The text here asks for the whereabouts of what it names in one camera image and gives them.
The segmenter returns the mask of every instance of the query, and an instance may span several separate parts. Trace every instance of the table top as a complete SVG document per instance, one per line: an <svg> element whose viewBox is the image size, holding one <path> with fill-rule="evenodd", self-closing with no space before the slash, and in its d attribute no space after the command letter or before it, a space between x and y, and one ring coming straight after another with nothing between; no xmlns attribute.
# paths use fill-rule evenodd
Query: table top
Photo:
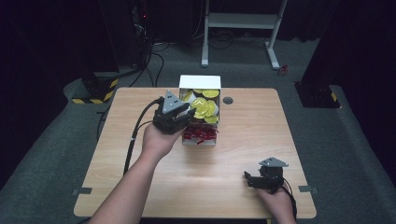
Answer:
<svg viewBox="0 0 396 224"><path fill-rule="evenodd" d="M177 88L120 88L107 115L75 214L90 217L122 178L123 165L134 126L143 109L159 95ZM306 186L290 129L277 92L273 89L221 89L219 133L215 146L184 146L181 137L155 171L143 217L270 218L257 192L249 188L244 171L259 176L259 161L275 157L289 164L283 176L291 184L298 218L312 218L317 211ZM154 105L142 122L152 120ZM141 152L143 128L131 158Z"/></svg>

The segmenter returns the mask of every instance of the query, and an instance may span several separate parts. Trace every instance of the person's left hand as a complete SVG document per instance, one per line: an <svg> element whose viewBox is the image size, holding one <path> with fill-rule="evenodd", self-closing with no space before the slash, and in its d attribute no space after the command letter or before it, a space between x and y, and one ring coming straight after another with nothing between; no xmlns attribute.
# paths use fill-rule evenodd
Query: person's left hand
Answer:
<svg viewBox="0 0 396 224"><path fill-rule="evenodd" d="M146 127L143 136L141 156L159 162L172 150L174 143L183 131L184 129L174 134L163 134L152 123L150 123L148 127Z"/></svg>

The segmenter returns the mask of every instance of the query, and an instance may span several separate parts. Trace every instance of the open box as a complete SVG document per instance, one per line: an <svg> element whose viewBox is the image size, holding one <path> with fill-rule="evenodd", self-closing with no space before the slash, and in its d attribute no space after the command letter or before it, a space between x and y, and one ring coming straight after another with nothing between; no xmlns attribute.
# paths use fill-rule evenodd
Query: open box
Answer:
<svg viewBox="0 0 396 224"><path fill-rule="evenodd" d="M219 126L220 76L180 76L179 98L196 112L182 134L183 145L215 145Z"/></svg>

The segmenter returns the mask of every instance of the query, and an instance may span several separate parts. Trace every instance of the yellow stripe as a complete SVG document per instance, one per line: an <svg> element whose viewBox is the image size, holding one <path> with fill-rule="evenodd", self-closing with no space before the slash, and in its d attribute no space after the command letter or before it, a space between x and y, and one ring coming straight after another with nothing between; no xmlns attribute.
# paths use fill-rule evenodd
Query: yellow stripe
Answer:
<svg viewBox="0 0 396 224"><path fill-rule="evenodd" d="M81 99L72 99L75 104L85 104Z"/></svg>
<svg viewBox="0 0 396 224"><path fill-rule="evenodd" d="M119 82L118 79L114 80L113 82L111 82L110 84L110 88L114 87L115 85L117 85L117 82Z"/></svg>
<svg viewBox="0 0 396 224"><path fill-rule="evenodd" d="M332 99L336 102L337 101L337 96L335 95L334 92L332 92Z"/></svg>
<svg viewBox="0 0 396 224"><path fill-rule="evenodd" d="M106 94L105 99L103 101L107 101L108 99L110 99L112 95L113 95L113 91L109 92L108 94Z"/></svg>
<svg viewBox="0 0 396 224"><path fill-rule="evenodd" d="M90 99L91 100L91 102L93 102L94 104L102 104L103 103L103 101L101 101L101 100L95 100L95 99Z"/></svg>

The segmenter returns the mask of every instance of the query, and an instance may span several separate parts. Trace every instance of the white metal frame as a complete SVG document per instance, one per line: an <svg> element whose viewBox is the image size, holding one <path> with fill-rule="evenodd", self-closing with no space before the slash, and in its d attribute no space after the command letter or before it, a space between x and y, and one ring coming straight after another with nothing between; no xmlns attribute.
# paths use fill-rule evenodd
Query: white metal frame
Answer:
<svg viewBox="0 0 396 224"><path fill-rule="evenodd" d="M265 42L271 65L274 70L280 68L274 52L276 35L282 22L288 0L282 0L280 10L275 15L262 14L237 14L237 13L210 13L209 0L206 0L205 9L205 36L202 49L202 67L209 66L209 47L208 36L209 27L228 27L228 28L251 28L251 29L268 29L273 30L269 42Z"/></svg>

